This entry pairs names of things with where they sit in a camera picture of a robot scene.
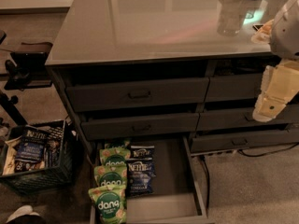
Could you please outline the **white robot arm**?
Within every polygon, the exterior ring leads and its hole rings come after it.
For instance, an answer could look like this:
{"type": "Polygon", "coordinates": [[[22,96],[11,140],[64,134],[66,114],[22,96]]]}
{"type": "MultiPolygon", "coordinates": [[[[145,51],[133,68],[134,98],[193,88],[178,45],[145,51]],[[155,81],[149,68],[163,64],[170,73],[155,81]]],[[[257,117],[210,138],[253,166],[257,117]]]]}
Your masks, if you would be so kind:
{"type": "Polygon", "coordinates": [[[271,52],[281,59],[275,67],[265,67],[261,93],[252,113],[255,120],[268,122],[275,119],[299,92],[299,0],[288,0],[251,41],[268,43],[271,52]]]}

